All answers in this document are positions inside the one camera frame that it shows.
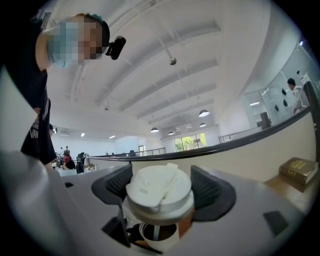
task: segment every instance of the book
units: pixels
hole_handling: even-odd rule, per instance
[[[305,186],[318,171],[319,164],[315,161],[293,157],[279,168],[279,174],[293,182]]]

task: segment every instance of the black t-shirt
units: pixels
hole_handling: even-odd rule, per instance
[[[65,166],[66,166],[68,169],[70,169],[70,170],[76,169],[75,162],[74,162],[72,159],[70,159],[70,160],[65,164]]]
[[[36,62],[36,42],[42,31],[41,24],[40,19],[30,21],[23,26],[21,33],[17,32],[16,38],[10,39],[19,41],[19,49],[6,49],[4,65],[18,90],[38,114],[21,151],[46,165],[56,158],[56,153],[49,134],[51,101],[47,95],[48,74],[47,71],[41,72]]]

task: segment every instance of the white shirt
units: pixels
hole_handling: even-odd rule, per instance
[[[293,95],[295,96],[295,107],[297,109],[303,110],[309,106],[309,101],[303,86],[296,85],[293,90]]]

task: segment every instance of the person sitting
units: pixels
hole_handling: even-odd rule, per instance
[[[62,166],[62,169],[64,170],[72,170],[76,168],[75,162],[72,160],[70,153],[68,151],[65,151],[63,153],[64,156],[64,163]]]

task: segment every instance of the ceiling beam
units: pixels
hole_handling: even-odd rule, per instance
[[[209,59],[209,60],[205,60],[202,61],[200,63],[197,64],[193,64],[190,66],[190,71],[186,72],[184,69],[179,71],[179,75],[177,73],[174,73],[170,76],[164,77],[162,80],[160,80],[159,82],[157,82],[154,86],[153,84],[149,85],[146,89],[144,89],[143,91],[139,92],[138,94],[136,94],[133,98],[129,99],[127,102],[125,102],[121,107],[120,110],[121,111],[125,111],[126,109],[130,108],[131,106],[133,106],[134,104],[138,103],[139,101],[141,101],[142,99],[148,97],[149,95],[157,92],[158,90],[178,81],[180,78],[186,78],[189,77],[191,75],[194,75],[198,72],[213,68],[218,66],[218,63],[216,61],[216,59]]]
[[[209,84],[206,86],[198,87],[197,89],[194,89],[194,90],[187,91],[186,94],[183,93],[183,94],[177,95],[173,98],[167,99],[167,100],[159,103],[158,105],[155,105],[154,107],[142,112],[141,114],[138,114],[137,118],[139,118],[139,119],[144,118],[154,112],[160,111],[164,108],[167,108],[167,107],[169,107],[173,104],[176,104],[178,102],[184,101],[188,98],[211,92],[215,88],[216,88],[216,86],[214,84]]]
[[[180,41],[186,41],[192,39],[197,36],[212,34],[215,32],[221,31],[221,28],[218,26],[215,20],[202,22],[195,24],[194,26],[184,27],[181,30],[177,30],[177,34],[179,35]],[[176,44],[177,41],[173,40],[169,34],[161,37],[162,42],[165,44],[167,48],[170,48]],[[112,79],[105,85],[103,89],[99,92],[96,103],[101,105],[102,102],[112,93],[112,91],[131,73],[136,71],[140,66],[144,65],[154,56],[163,52],[163,47],[159,44],[157,40],[149,44],[147,47],[143,49],[141,54],[133,57],[128,60],[132,65],[127,64],[123,68],[119,69],[117,73],[114,74]]]
[[[208,100],[206,100],[206,101],[204,101],[204,102],[200,102],[200,103],[198,103],[198,104],[196,104],[196,105],[191,105],[191,106],[189,106],[189,107],[180,109],[180,110],[178,110],[178,111],[176,111],[176,112],[163,115],[163,116],[161,116],[161,117],[159,117],[159,118],[156,118],[156,119],[154,119],[154,120],[152,120],[152,121],[150,121],[150,122],[151,122],[152,124],[153,124],[153,123],[157,123],[157,122],[159,122],[159,121],[163,121],[163,120],[166,120],[166,119],[169,119],[169,118],[173,118],[173,117],[182,115],[182,114],[187,113],[187,112],[190,112],[190,111],[194,111],[194,110],[196,110],[196,109],[198,109],[198,108],[203,108],[203,107],[205,107],[205,106],[207,106],[207,105],[211,105],[211,104],[213,104],[213,103],[214,103],[214,100],[213,100],[213,99],[208,99]]]

